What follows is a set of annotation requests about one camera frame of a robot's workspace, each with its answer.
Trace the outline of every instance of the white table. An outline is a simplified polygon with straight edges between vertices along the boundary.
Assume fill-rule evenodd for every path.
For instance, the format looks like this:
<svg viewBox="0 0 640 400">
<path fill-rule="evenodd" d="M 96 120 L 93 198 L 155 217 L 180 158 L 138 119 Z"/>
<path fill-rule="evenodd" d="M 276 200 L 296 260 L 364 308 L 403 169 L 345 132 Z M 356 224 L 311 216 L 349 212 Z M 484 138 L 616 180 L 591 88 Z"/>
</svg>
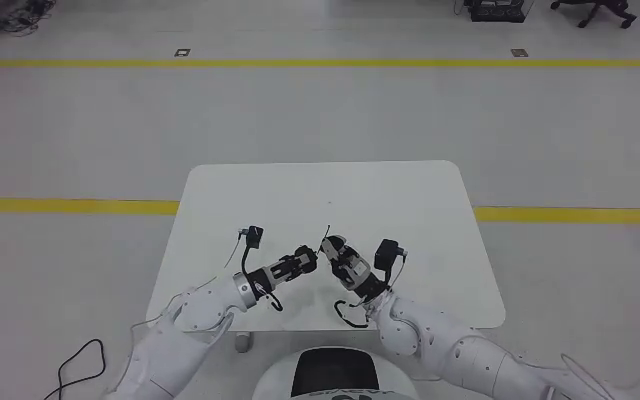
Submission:
<svg viewBox="0 0 640 400">
<path fill-rule="evenodd" d="M 394 288 L 416 302 L 451 312 L 470 326 L 492 328 L 505 310 L 458 168 L 447 161 L 202 165 L 189 174 L 147 310 L 155 317 L 175 293 L 213 275 L 240 270 L 244 239 L 222 267 L 239 228 L 264 228 L 249 271 L 302 244 L 317 248 L 327 228 L 370 260 L 382 239 L 409 252 Z M 400 260 L 394 266 L 394 276 Z M 375 271 L 379 277 L 383 274 Z M 234 331 L 349 330 L 337 299 L 357 301 L 322 255 L 312 274 L 276 289 L 284 311 L 263 299 L 236 314 Z M 362 318 L 350 313 L 351 318 Z"/>
</svg>

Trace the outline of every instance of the gray floor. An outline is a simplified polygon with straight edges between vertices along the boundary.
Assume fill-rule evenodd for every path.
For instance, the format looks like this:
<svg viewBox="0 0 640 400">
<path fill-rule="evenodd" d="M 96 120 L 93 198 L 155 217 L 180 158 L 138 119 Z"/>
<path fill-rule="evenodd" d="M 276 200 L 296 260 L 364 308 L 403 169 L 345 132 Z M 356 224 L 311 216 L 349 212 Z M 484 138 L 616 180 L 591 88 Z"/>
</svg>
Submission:
<svg viewBox="0 0 640 400">
<path fill-rule="evenodd" d="M 640 58 L 636 22 L 538 1 L 522 25 L 472 24 L 445 0 L 60 1 L 0 57 Z M 206 163 L 447 159 L 474 205 L 640 207 L 637 68 L 2 69 L 0 196 L 180 198 Z M 0 215 L 0 398 L 40 399 L 85 341 L 106 376 L 144 318 L 171 217 Z M 488 335 L 540 363 L 640 376 L 640 226 L 481 224 L 505 324 Z M 390 357 L 370 333 L 263 333 L 213 351 L 183 400 L 249 399 L 276 359 L 321 344 Z M 97 353 L 69 377 L 97 369 Z M 414 377 L 420 372 L 400 362 Z M 477 398 L 416 382 L 423 398 Z"/>
</svg>

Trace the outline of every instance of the yellow floor line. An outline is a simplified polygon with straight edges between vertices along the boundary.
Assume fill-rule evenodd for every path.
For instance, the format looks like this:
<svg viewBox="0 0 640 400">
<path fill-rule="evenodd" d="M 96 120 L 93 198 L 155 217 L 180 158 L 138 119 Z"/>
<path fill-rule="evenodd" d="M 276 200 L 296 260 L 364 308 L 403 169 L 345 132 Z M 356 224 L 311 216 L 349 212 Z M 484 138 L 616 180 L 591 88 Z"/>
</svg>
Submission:
<svg viewBox="0 0 640 400">
<path fill-rule="evenodd" d="M 429 68 L 429 67 L 640 67 L 640 59 L 228 59 L 228 60 L 0 60 L 2 68 Z"/>
<path fill-rule="evenodd" d="M 0 213 L 175 215 L 174 200 L 0 198 Z M 474 207 L 479 222 L 640 224 L 638 208 Z"/>
<path fill-rule="evenodd" d="M 0 198 L 0 213 L 175 215 L 179 201 Z"/>
</svg>

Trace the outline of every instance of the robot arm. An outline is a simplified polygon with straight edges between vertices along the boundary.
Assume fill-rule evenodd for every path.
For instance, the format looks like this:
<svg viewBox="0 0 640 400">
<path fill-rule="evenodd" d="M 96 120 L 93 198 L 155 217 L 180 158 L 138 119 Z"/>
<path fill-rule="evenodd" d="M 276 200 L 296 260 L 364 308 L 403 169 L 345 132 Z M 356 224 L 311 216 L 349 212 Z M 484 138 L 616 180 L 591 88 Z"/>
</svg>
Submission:
<svg viewBox="0 0 640 400">
<path fill-rule="evenodd" d="M 546 368 L 516 360 L 454 317 L 402 298 L 340 236 L 325 238 L 321 250 L 343 286 L 362 299 L 383 345 L 398 355 L 418 357 L 435 377 L 496 400 L 633 399 L 597 382 L 577 364 Z"/>
<path fill-rule="evenodd" d="M 135 345 L 120 379 L 104 400 L 173 399 L 231 327 L 232 309 L 246 312 L 261 297 L 272 294 L 277 285 L 315 270 L 316 260 L 313 250 L 301 246 L 294 255 L 268 267 L 216 279 L 174 297 Z"/>
</svg>

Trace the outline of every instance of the table leg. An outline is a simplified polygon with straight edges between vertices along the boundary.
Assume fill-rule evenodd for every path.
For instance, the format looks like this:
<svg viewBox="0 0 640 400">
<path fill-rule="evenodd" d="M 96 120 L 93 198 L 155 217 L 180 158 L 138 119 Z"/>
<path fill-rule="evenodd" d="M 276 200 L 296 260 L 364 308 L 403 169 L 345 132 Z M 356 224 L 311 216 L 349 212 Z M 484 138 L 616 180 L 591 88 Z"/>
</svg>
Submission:
<svg viewBox="0 0 640 400">
<path fill-rule="evenodd" d="M 253 333 L 252 332 L 238 332 L 236 333 L 236 351 L 238 353 L 246 353 L 251 350 L 253 345 Z"/>
</svg>

